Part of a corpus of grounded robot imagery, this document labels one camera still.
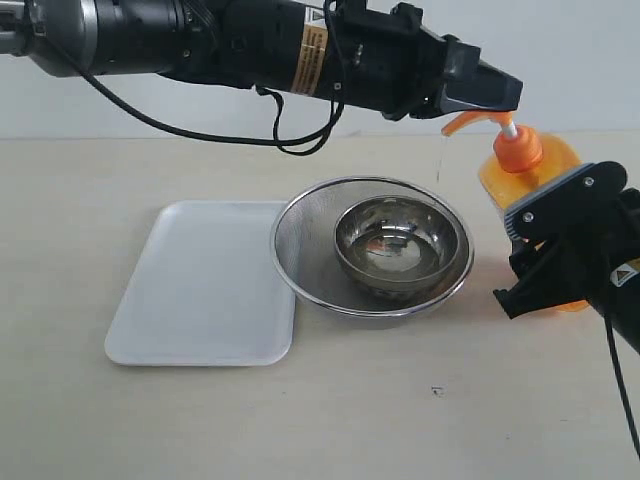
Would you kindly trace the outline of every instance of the metal bowl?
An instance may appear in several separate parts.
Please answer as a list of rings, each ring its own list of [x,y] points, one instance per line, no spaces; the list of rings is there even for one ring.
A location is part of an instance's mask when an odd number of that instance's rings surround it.
[[[357,203],[337,222],[334,247],[344,271],[367,292],[401,302],[435,287],[458,253],[455,218],[410,197]]]
[[[398,302],[358,288],[335,253],[335,227],[353,205],[376,196],[415,199],[444,212],[458,237],[446,275],[428,290]],[[295,197],[276,219],[271,235],[276,269],[299,298],[349,317],[398,318],[432,311],[462,286],[473,264],[473,246],[459,215],[436,195],[409,183],[381,177],[347,177],[316,185]]]

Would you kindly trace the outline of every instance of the orange pump head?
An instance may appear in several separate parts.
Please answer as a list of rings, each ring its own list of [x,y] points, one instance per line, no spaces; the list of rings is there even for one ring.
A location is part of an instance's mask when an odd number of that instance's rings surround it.
[[[542,143],[538,132],[531,127],[515,125],[512,112],[464,112],[445,125],[442,134],[450,137],[467,125],[482,120],[498,123],[502,128],[493,142],[493,151],[505,172],[526,172],[542,161]]]

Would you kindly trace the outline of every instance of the metal strainer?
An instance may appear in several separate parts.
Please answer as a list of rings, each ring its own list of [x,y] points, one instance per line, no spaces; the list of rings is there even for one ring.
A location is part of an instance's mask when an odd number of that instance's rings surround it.
[[[338,219],[353,205],[379,196],[415,198],[446,211],[460,240],[448,274],[404,303],[375,298],[358,288],[334,248]],[[469,231],[451,207],[420,187],[382,177],[338,178],[301,193],[276,219],[271,249],[276,268],[299,297],[357,317],[403,317],[435,309],[460,289],[473,264]]]

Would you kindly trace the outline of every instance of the table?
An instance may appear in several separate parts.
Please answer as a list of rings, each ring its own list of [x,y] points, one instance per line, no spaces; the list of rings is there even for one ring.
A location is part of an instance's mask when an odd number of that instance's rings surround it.
[[[640,131],[566,134],[640,185]],[[0,142],[0,479],[637,478],[593,311],[509,321],[491,136],[348,138],[311,158],[181,140]],[[477,262],[430,317],[354,329],[299,304],[280,363],[130,369],[103,342],[159,210],[386,175],[465,217]],[[640,359],[619,342],[640,415]]]

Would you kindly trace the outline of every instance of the white tray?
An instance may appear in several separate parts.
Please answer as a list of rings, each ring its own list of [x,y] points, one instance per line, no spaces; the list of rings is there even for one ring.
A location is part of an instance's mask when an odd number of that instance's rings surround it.
[[[270,365],[291,346],[295,297],[269,233],[280,202],[180,202],[158,217],[105,341],[115,363]]]

